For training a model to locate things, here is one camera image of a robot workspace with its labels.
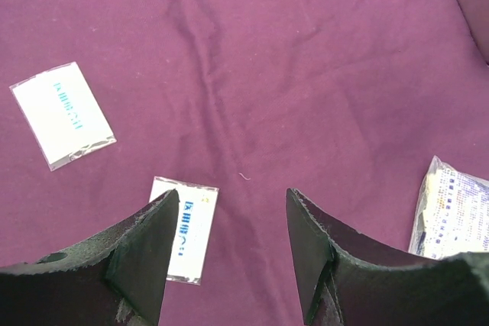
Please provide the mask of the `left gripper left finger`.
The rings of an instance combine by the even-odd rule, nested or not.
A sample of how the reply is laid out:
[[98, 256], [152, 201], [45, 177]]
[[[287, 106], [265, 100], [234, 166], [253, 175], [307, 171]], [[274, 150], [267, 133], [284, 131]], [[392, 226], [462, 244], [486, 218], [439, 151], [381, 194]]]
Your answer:
[[35, 263], [1, 268], [3, 325], [156, 325], [179, 214], [169, 190]]

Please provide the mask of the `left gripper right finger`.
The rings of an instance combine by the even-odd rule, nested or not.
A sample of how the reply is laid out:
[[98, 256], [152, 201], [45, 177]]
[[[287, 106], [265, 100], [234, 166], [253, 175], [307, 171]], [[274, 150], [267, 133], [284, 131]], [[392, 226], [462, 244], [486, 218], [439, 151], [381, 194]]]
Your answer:
[[297, 189], [287, 227], [305, 325], [486, 325], [488, 255], [431, 260], [383, 244]]

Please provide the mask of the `clear bag printed pack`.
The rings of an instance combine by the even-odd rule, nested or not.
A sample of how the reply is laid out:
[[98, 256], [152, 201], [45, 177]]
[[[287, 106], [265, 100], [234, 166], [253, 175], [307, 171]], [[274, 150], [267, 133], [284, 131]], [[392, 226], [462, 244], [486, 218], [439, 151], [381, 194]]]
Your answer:
[[488, 181], [437, 156], [419, 190], [408, 252], [433, 260], [488, 252]]

